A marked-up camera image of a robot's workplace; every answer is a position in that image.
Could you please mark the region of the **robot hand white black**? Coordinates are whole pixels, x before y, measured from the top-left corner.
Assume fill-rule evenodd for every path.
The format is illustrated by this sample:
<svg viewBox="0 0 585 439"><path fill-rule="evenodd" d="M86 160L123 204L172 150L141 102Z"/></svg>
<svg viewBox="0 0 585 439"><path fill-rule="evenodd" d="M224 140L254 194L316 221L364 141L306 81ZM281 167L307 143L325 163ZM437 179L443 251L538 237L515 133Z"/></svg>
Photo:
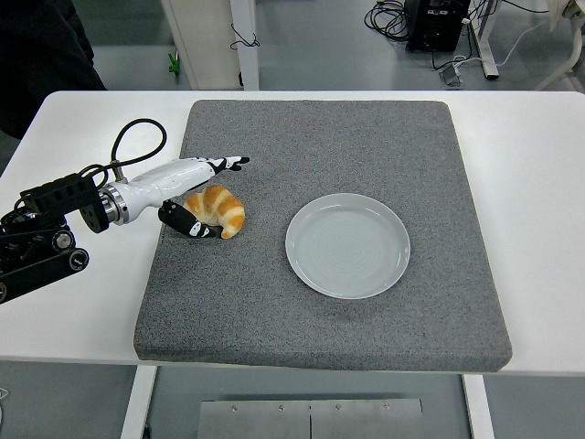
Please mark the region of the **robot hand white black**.
<svg viewBox="0 0 585 439"><path fill-rule="evenodd" d="M224 170L237 171L250 160L243 156L177 159L158 166L128 183L111 184L117 224L132 222L148 207L159 209L159 219L175 231L193 238L213 237L221 228L226 240L243 227L245 210L241 201L222 186L206 187L180 206L172 201L199 187Z"/></svg>

